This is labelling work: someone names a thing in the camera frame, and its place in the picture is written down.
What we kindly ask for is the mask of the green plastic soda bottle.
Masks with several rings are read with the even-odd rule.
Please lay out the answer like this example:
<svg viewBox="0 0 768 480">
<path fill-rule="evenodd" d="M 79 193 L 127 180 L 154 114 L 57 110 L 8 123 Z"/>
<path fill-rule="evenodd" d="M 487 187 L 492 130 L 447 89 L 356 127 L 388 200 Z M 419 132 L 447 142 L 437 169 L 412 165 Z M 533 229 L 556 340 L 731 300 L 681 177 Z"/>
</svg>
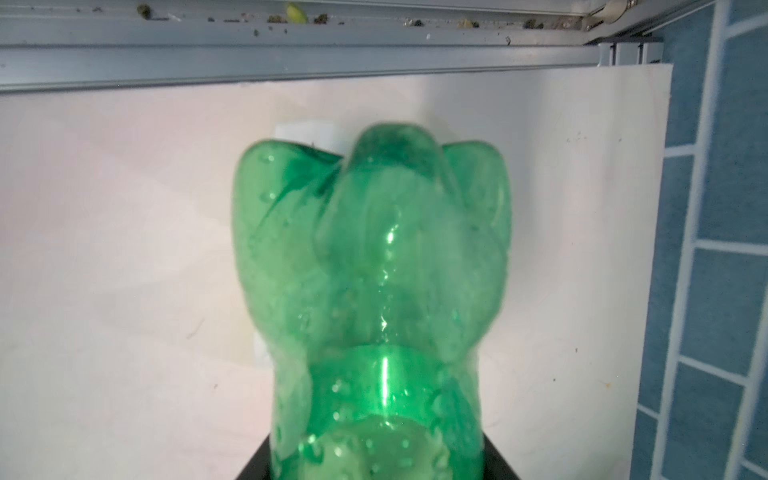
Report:
<svg viewBox="0 0 768 480">
<path fill-rule="evenodd" d="M 478 346 L 507 280 L 501 153 L 413 124 L 347 156 L 263 140 L 233 181 L 248 313 L 274 365 L 274 479 L 480 479 Z"/>
</svg>

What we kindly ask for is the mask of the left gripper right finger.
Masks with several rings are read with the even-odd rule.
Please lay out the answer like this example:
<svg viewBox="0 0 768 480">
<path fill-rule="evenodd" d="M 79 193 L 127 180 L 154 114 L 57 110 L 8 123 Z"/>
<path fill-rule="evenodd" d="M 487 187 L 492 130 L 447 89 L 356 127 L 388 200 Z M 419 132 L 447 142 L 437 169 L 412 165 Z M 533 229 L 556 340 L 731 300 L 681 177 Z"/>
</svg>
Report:
<svg viewBox="0 0 768 480">
<path fill-rule="evenodd" d="M 520 480 L 487 435 L 484 435 L 483 462 L 483 480 Z"/>
</svg>

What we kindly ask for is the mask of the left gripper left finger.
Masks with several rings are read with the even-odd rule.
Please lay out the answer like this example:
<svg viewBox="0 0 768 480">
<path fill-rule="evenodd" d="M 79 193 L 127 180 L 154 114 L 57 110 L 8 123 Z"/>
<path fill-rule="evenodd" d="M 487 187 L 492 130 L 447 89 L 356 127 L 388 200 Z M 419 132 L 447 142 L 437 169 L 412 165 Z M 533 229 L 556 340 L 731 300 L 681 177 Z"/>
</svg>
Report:
<svg viewBox="0 0 768 480">
<path fill-rule="evenodd" d="M 267 436 L 248 460 L 236 480 L 271 480 L 270 436 Z"/>
</svg>

